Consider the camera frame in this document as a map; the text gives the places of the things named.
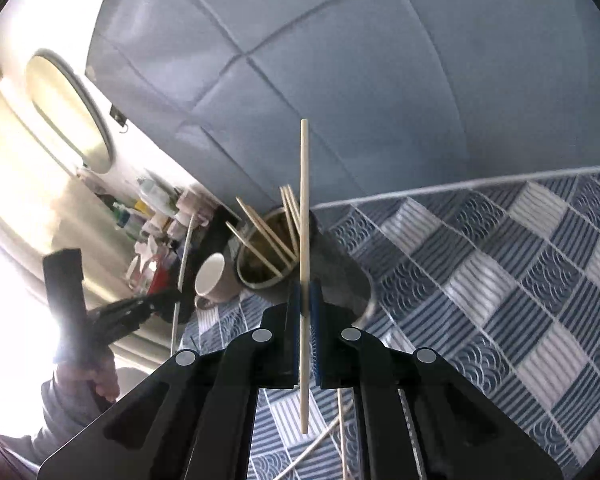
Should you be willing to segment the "person's left hand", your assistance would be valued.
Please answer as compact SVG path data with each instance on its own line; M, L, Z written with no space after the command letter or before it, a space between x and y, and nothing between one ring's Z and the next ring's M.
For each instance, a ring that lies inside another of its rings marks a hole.
M95 365L79 365L62 362L56 366L55 382L65 393L77 393L81 386L89 386L96 396L114 403L120 394L120 386L114 354L107 349Z

